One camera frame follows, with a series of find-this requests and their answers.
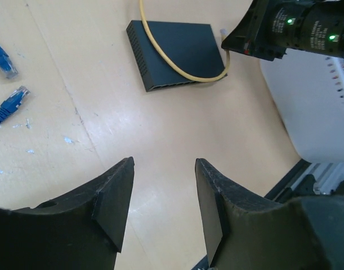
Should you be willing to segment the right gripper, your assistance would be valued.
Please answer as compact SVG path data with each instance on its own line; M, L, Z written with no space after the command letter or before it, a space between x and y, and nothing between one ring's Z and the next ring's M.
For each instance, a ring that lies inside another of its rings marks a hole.
M252 1L236 28L222 41L221 48L262 60L282 59L288 48L272 36L273 15L288 1Z

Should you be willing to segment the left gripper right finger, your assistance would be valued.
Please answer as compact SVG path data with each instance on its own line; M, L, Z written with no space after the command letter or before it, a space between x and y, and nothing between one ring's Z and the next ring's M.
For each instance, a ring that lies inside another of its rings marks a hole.
M195 162L200 269L344 269L344 181L331 195L269 200Z

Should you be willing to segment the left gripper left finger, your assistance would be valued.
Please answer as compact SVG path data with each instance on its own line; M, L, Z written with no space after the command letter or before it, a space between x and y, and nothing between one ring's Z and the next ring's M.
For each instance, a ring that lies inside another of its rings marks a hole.
M35 208L0 208L0 269L113 269L133 179L128 157Z

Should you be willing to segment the black network switch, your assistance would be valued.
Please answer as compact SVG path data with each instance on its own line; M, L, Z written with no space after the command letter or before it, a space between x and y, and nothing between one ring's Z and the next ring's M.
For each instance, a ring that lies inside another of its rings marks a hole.
M148 21L164 53L183 71L201 78L218 76L225 68L209 24ZM194 84L175 72L155 50L140 20L126 28L128 39L147 92Z

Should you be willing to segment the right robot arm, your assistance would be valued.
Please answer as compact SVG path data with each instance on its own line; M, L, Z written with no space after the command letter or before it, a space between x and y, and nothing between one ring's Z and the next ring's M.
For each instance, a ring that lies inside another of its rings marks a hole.
M344 1L253 1L221 47L267 61L289 48L344 59Z

